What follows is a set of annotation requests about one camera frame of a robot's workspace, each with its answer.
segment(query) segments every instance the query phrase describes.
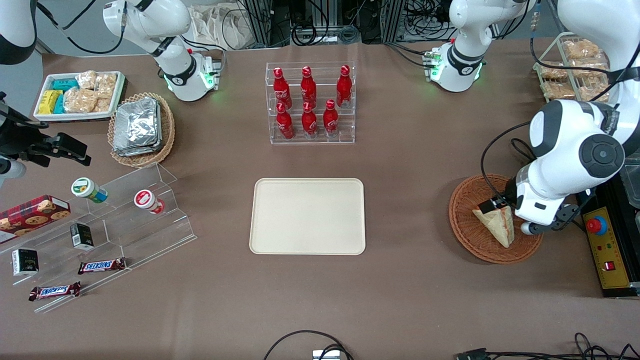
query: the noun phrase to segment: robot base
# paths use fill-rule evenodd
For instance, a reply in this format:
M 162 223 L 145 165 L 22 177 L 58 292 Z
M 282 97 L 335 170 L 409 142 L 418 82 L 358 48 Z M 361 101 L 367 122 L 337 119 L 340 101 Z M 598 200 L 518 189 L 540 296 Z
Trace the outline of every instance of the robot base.
M 171 84 L 169 80 L 164 77 L 169 90 L 171 90 L 175 96 L 182 101 L 196 101 L 207 94 L 207 92 L 217 90 L 220 83 L 220 69 L 221 63 L 211 61 L 210 57 L 204 57 L 201 54 L 193 53 L 192 56 L 196 60 L 196 71 L 187 80 L 185 85 L 177 86 Z M 207 69 L 205 64 L 211 64 L 211 68 Z
M 447 53 L 451 43 L 446 43 L 441 47 L 434 47 L 432 51 L 425 53 L 422 56 L 422 63 L 429 68 L 424 69 L 424 75 L 427 77 L 427 81 L 433 81 L 440 85 L 444 90 L 450 92 L 463 92 L 471 87 L 471 84 L 480 77 L 480 69 L 482 63 L 474 70 L 472 67 L 464 68 L 469 69 L 467 75 L 460 75 L 458 70 L 451 65 Z

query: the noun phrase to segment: brown tablecloth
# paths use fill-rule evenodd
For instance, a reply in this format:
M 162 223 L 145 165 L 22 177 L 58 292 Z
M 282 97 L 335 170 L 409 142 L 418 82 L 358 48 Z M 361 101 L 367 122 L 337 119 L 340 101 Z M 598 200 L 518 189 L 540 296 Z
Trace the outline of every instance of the brown tablecloth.
M 260 359 L 281 335 L 305 328 L 338 337 L 357 359 L 381 360 L 450 359 L 478 347 L 567 352 L 576 331 L 616 350 L 637 340 L 640 302 L 600 298 L 577 228 L 545 235 L 533 257 L 511 266 L 474 258 L 453 236 L 447 205 L 455 186 L 479 172 L 495 135 L 543 104 L 527 41 L 495 42 L 486 59 L 476 84 L 452 94 L 382 45 L 234 52 L 220 90 L 184 103 L 156 76 L 151 56 L 44 56 L 45 74 L 119 70 L 127 95 L 155 92 L 169 102 L 177 135 L 163 165 L 179 179 L 172 186 L 198 239 L 45 315 L 33 314 L 36 304 L 11 286 L 3 264 L 0 357 Z M 356 144 L 270 145 L 265 63 L 334 60 L 357 61 Z M 92 165 L 27 164 L 25 178 L 5 182 L 2 204 L 43 193 L 66 199 L 77 177 L 103 183 L 132 170 L 111 159 L 106 122 L 46 132 L 56 131 L 87 143 Z M 486 166 L 512 176 L 520 160 L 504 139 Z M 253 186 L 262 177 L 361 179 L 365 252 L 251 253 Z M 328 344 L 298 336 L 272 356 L 308 359 Z

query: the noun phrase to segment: round wicker basket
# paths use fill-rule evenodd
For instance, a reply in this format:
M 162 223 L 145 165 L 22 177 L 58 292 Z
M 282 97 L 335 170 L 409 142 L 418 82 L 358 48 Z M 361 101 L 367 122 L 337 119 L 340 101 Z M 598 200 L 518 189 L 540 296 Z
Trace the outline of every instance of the round wicker basket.
M 152 152 L 150 154 L 142 154 L 129 157 L 119 156 L 115 151 L 111 151 L 111 157 L 116 159 L 117 162 L 136 168 L 145 167 L 151 163 L 159 163 L 163 161 L 167 157 L 167 155 L 169 155 L 169 152 L 171 152 L 173 141 L 175 139 L 175 121 L 173 120 L 173 113 L 171 112 L 171 109 L 169 109 L 169 105 L 167 105 L 166 101 L 160 95 L 143 92 L 142 94 L 136 94 L 126 98 L 123 103 L 138 101 L 144 97 L 152 97 L 160 103 L 163 143 L 162 149 L 160 149 L 160 151 L 158 152 Z M 115 117 L 116 115 L 114 113 L 109 120 L 109 132 L 107 133 L 107 141 L 112 147 Z
M 496 174 L 489 174 L 488 178 L 498 190 L 504 189 L 509 180 Z M 524 221 L 514 216 L 515 240 L 508 248 L 503 247 L 472 212 L 478 204 L 493 196 L 481 175 L 472 176 L 458 185 L 449 201 L 449 221 L 453 232 L 467 250 L 482 260 L 495 264 L 523 261 L 536 252 L 542 242 L 542 234 L 525 235 L 520 231 Z

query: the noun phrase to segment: red coca-cola bottle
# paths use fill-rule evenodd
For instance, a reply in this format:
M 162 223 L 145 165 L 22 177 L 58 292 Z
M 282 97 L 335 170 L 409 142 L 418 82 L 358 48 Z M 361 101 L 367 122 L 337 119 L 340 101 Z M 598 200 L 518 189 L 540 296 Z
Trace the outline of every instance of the red coca-cola bottle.
M 291 140 L 296 135 L 296 130 L 293 128 L 293 122 L 291 121 L 291 115 L 287 113 L 287 109 L 285 108 L 285 104 L 279 102 L 276 105 L 276 110 L 278 111 L 278 115 L 276 116 L 276 121 L 278 122 L 278 129 L 284 136 L 285 140 Z
M 335 98 L 339 108 L 348 108 L 351 106 L 351 78 L 349 77 L 349 66 L 343 65 L 340 68 L 340 79 L 338 79 L 338 94 Z
M 276 99 L 287 106 L 287 110 L 291 109 L 293 102 L 291 101 L 291 93 L 289 91 L 289 83 L 282 75 L 282 69 L 277 67 L 273 69 L 273 91 L 276 93 Z
M 324 122 L 324 133 L 328 138 L 335 138 L 338 135 L 338 110 L 335 109 L 335 101 L 326 101 L 326 109 L 322 116 Z
M 316 108 L 316 81 L 311 77 L 311 68 L 305 66 L 302 68 L 302 82 L 300 83 L 302 90 L 302 102 L 308 102 L 312 109 Z
M 316 127 L 316 114 L 309 102 L 302 104 L 302 128 L 305 130 L 305 138 L 313 140 L 318 136 Z

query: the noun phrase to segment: red cookie box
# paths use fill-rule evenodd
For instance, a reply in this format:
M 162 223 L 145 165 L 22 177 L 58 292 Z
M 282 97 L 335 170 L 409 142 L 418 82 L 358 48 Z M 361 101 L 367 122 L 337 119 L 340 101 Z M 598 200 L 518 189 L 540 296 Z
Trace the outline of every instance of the red cookie box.
M 22 236 L 71 214 L 66 201 L 42 195 L 0 213 L 0 243 Z

